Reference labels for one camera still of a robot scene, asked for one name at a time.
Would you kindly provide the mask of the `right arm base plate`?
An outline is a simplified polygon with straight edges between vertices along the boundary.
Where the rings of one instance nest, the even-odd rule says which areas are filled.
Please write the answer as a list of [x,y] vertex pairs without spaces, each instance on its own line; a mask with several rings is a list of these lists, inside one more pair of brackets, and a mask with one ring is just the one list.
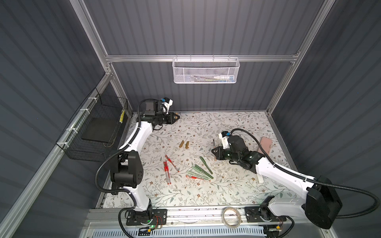
[[258,222],[280,222],[287,221],[285,216],[275,216],[269,209],[262,210],[259,206],[247,206],[244,208],[245,217],[249,223]]

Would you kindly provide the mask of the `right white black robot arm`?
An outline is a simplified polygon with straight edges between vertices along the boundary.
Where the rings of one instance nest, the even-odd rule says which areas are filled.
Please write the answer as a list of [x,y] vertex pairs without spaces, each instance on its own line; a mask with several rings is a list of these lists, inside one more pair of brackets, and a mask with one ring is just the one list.
[[[297,199],[286,201],[276,200],[273,195],[269,195],[259,209],[265,221],[279,216],[291,216],[307,218],[319,228],[330,229],[336,219],[365,216],[374,212],[381,204],[380,199],[369,191],[333,184],[324,176],[315,178],[304,175],[274,162],[257,139],[255,142],[259,149],[251,151],[234,132],[236,129],[219,134],[222,146],[211,151],[217,160],[227,160],[231,165],[238,165],[258,176],[267,177],[298,195]],[[363,211],[341,215],[339,212],[343,204],[337,193],[339,189],[366,195],[374,202]]]

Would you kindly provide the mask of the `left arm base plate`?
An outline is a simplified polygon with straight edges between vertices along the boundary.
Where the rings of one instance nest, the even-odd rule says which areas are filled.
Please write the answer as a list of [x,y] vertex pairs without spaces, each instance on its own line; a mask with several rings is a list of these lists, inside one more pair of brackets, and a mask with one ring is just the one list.
[[129,211],[125,216],[127,218],[126,225],[166,225],[167,215],[167,209],[153,209],[144,212]]

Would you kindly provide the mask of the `brown pen three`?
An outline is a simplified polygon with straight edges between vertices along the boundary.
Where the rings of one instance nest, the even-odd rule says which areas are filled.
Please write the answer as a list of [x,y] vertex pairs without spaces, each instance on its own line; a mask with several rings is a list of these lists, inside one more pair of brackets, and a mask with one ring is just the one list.
[[[215,139],[213,139],[213,149],[214,150],[216,148],[216,145],[215,145]],[[217,156],[215,154],[214,155],[214,160],[217,161]]]

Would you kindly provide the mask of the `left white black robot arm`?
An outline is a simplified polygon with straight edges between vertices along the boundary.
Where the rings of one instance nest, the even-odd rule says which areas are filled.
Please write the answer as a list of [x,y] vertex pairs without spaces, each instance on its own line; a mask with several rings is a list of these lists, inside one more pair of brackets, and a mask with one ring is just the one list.
[[[138,105],[136,126],[124,144],[99,167],[95,175],[95,186],[103,193],[117,195],[126,193],[133,205],[125,210],[131,218],[147,224],[153,219],[153,208],[150,199],[144,193],[141,182],[144,176],[140,151],[145,141],[156,126],[174,124],[180,116],[169,111],[173,100],[168,97],[144,99]],[[99,185],[99,173],[105,165],[109,165],[112,187],[103,188]]]

